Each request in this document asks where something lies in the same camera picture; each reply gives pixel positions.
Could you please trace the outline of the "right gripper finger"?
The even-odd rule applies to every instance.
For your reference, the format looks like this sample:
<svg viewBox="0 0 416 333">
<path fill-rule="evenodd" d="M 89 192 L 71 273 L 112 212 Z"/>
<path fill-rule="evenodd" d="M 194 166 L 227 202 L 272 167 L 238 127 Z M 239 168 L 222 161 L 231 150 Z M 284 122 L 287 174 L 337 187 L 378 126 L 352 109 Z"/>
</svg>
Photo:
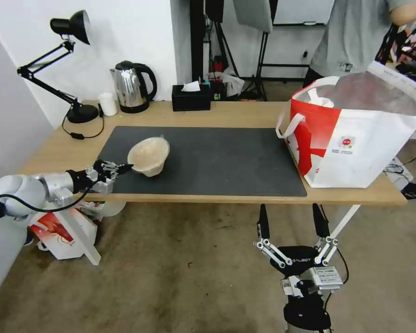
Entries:
<svg viewBox="0 0 416 333">
<path fill-rule="evenodd" d="M 338 240 L 330 236 L 329 222 L 321 207 L 314 203 L 312 205 L 313 221 L 318 236 L 318 241 L 313 246 L 317 251 L 314 257 L 316 265 L 328 265 L 338 250 Z"/>
<path fill-rule="evenodd" d="M 277 269 L 285 269 L 288 266 L 288 256 L 270 242 L 270 228 L 265 204 L 260 205 L 257 221 L 257 236 L 259 241 L 254 246 L 265 255 Z"/>
</svg>

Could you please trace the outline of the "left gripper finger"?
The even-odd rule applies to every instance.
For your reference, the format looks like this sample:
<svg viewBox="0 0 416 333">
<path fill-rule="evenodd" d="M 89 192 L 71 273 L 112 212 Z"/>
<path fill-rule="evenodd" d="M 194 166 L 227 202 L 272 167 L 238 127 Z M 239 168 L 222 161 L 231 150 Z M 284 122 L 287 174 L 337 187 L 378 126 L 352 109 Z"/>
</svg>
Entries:
<svg viewBox="0 0 416 333">
<path fill-rule="evenodd" d="M 124 175 L 131 170 L 132 170 L 131 168 L 116 168 L 116 169 L 104 168 L 102 171 L 98 172 L 98 180 L 99 182 L 104 182 L 104 183 L 113 182 L 120 175 Z"/>
<path fill-rule="evenodd" d="M 99 166 L 106 172 L 110 173 L 127 173 L 133 167 L 133 164 L 116 164 L 105 160 L 99 161 Z"/>
</svg>

